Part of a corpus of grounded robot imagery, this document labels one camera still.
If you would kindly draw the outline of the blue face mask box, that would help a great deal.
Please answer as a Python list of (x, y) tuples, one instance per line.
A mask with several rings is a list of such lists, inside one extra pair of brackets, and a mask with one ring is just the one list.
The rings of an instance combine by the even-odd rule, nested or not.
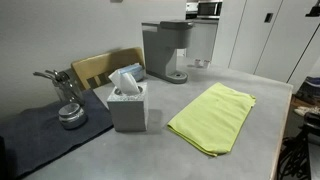
[(128, 65), (119, 69), (120, 74), (129, 73), (136, 81), (141, 81), (144, 77), (144, 69), (139, 63)]

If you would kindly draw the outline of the microwave oven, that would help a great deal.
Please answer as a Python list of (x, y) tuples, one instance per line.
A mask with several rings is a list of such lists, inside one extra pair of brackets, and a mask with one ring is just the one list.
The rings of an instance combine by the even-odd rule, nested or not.
[(199, 18), (219, 19), (223, 0), (200, 0), (198, 2)]

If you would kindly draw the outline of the coffee pod cup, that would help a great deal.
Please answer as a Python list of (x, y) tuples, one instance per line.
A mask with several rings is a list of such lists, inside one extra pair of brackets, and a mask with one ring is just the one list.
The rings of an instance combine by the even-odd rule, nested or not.
[(200, 59), (195, 59), (195, 60), (194, 60), (194, 65), (195, 65), (196, 67), (201, 67), (201, 60), (200, 60)]
[(203, 67), (204, 67), (204, 68), (208, 68), (208, 67), (210, 66), (210, 64), (211, 64), (211, 61), (209, 61), (209, 60), (204, 60)]

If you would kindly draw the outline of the grey pod coffee maker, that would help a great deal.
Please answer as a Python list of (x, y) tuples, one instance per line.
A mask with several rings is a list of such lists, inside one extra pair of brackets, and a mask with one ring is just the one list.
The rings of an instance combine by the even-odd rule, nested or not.
[(183, 84), (188, 75), (177, 70), (177, 50), (190, 44), (193, 23), (186, 20), (142, 23), (146, 72), (173, 84)]

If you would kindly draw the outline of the round metal tin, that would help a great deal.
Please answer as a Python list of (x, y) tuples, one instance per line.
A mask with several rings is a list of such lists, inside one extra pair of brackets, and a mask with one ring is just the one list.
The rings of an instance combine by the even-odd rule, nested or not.
[(80, 127), (87, 121), (84, 109), (78, 103), (69, 103), (59, 111), (59, 122), (64, 129), (71, 130)]

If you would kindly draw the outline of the dark blue place mat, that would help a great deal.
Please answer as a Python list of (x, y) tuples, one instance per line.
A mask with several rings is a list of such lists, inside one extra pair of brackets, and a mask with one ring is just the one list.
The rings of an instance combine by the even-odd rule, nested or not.
[(23, 177), (113, 127), (111, 113), (97, 95), (86, 90), (83, 96), (87, 121), (73, 130), (59, 122), (61, 102), (26, 109), (0, 123), (10, 178)]

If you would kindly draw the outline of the wooden chair back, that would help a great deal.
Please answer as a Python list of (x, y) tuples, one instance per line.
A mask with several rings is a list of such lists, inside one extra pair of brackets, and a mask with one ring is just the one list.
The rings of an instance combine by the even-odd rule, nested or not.
[(110, 82), (108, 76), (115, 70), (138, 63), (145, 67), (140, 47), (108, 52), (71, 63), (83, 90), (92, 89)]

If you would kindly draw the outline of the yellow-green microfiber towel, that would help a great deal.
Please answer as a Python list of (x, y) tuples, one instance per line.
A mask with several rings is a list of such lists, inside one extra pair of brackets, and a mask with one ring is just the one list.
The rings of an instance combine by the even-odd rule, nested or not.
[(177, 113), (170, 131), (209, 156), (229, 153), (256, 97), (215, 83)]

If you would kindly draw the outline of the grey tissue box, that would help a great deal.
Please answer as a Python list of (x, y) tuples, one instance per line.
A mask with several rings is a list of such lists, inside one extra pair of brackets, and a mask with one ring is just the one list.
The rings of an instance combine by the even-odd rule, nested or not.
[(112, 122), (117, 132), (139, 132), (147, 130), (148, 86), (136, 82), (130, 73), (113, 72), (109, 79), (115, 85), (107, 98)]

